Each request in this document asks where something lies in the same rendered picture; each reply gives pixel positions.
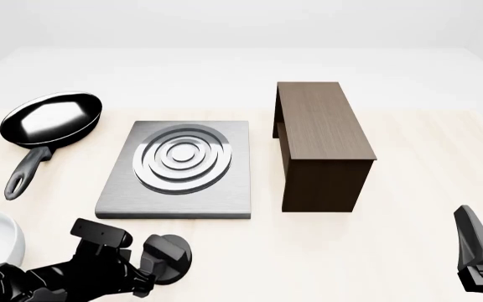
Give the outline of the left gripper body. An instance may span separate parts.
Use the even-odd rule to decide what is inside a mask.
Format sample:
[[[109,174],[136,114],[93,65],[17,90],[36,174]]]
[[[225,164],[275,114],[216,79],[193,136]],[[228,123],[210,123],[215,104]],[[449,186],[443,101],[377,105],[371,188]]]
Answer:
[[[156,279],[142,273],[140,268],[135,268],[129,263],[131,253],[130,250],[119,251],[123,276],[117,292],[119,294],[132,293],[138,298],[146,298],[153,290]]]

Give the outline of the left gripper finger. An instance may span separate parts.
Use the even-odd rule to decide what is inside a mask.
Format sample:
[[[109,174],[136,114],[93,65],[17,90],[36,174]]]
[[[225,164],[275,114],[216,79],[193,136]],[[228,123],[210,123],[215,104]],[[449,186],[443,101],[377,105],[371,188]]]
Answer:
[[[157,259],[152,256],[152,254],[146,250],[143,250],[141,260],[140,260],[140,271],[142,273],[150,276],[151,278],[158,277],[158,263]]]

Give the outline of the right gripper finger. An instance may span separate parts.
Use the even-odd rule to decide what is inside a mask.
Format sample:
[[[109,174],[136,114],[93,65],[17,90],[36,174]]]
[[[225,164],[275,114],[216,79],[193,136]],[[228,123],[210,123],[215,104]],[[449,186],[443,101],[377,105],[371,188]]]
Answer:
[[[483,225],[469,206],[454,212],[459,238],[458,271],[468,266],[483,266]]]

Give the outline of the round black stove knob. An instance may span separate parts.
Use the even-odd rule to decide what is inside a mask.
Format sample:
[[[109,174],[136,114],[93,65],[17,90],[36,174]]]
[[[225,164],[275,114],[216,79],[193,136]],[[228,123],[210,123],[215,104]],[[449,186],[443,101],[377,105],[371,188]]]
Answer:
[[[180,236],[153,234],[143,244],[143,250],[157,259],[157,285],[174,284],[190,270],[192,251],[188,242]]]

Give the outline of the flat grey stove plate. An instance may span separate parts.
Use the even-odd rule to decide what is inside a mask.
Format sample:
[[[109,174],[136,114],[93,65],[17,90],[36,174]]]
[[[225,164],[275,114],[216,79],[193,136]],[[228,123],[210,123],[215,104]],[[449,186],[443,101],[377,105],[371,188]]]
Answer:
[[[136,121],[95,208],[101,219],[251,213],[247,121]]]

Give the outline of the black frying pan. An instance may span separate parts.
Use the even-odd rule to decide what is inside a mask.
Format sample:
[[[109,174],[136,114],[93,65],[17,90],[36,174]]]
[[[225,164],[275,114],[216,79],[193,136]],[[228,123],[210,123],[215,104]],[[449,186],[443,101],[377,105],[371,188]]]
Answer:
[[[28,188],[39,164],[55,150],[82,140],[99,123],[99,97],[88,92],[56,92],[37,97],[12,110],[0,124],[0,134],[29,152],[12,172],[4,197],[19,198]]]

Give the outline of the dark brown wooden shelf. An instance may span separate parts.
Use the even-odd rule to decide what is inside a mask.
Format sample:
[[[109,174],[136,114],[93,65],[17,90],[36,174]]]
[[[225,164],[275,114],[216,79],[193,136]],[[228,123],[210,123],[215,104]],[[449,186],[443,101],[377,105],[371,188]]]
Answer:
[[[338,82],[278,82],[282,211],[351,212],[377,157]]]

